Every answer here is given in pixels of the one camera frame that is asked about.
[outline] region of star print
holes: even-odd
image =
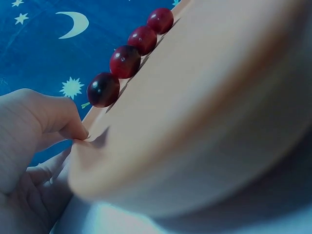
[[[24,3],[23,0],[16,0],[15,2],[12,3],[12,7],[14,7],[14,6],[18,7],[22,3]]]
[[[174,3],[172,3],[173,6],[176,6],[179,4],[179,0],[174,0]]]
[[[24,24],[24,20],[29,19],[29,18],[27,17],[27,15],[28,15],[28,13],[26,13],[26,14],[24,14],[24,15],[20,13],[20,14],[19,14],[19,17],[14,18],[14,19],[16,19],[15,25],[18,24],[18,23]]]

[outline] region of blue tablecloth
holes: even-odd
[[[145,25],[156,8],[178,0],[0,1],[0,95],[30,88],[74,100],[81,118],[90,109],[86,88],[109,71],[114,49]],[[31,165],[58,154],[71,142],[38,153]]]

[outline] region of yellow star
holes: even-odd
[[[26,13],[26,14],[24,14],[24,15],[20,13],[20,14],[19,14],[19,17],[14,18],[14,19],[16,19],[15,25],[18,24],[18,23],[24,24],[24,20],[29,19],[29,18],[27,17],[27,15],[28,15],[28,13]]]
[[[23,0],[16,0],[15,2],[12,3],[12,7],[19,6],[22,3],[24,3]]]

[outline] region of hand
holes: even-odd
[[[72,194],[67,184],[67,150],[27,168],[35,152],[65,139],[85,140],[75,104],[32,90],[0,97],[0,230],[48,234]]]

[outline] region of row of berries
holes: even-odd
[[[89,84],[87,95],[91,105],[107,107],[113,104],[119,95],[119,79],[133,77],[139,70],[141,56],[152,52],[157,44],[157,35],[167,33],[174,23],[170,9],[154,10],[147,20],[147,25],[134,30],[127,45],[117,48],[109,63],[110,73],[98,74]]]

